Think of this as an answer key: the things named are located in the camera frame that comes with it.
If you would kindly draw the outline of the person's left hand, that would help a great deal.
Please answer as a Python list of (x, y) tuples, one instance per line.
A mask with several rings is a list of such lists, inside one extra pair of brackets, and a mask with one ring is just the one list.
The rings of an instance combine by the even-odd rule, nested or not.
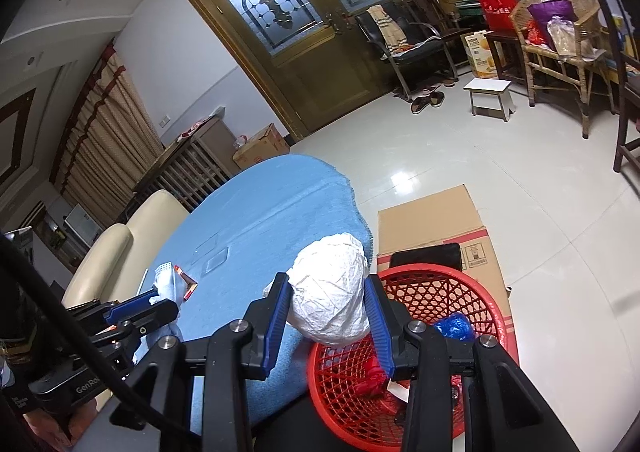
[(47, 412), (40, 409), (23, 415), (34, 434), (57, 451), (69, 451), (91, 425), (98, 414), (98, 404), (93, 399), (80, 406), (67, 425), (67, 432)]

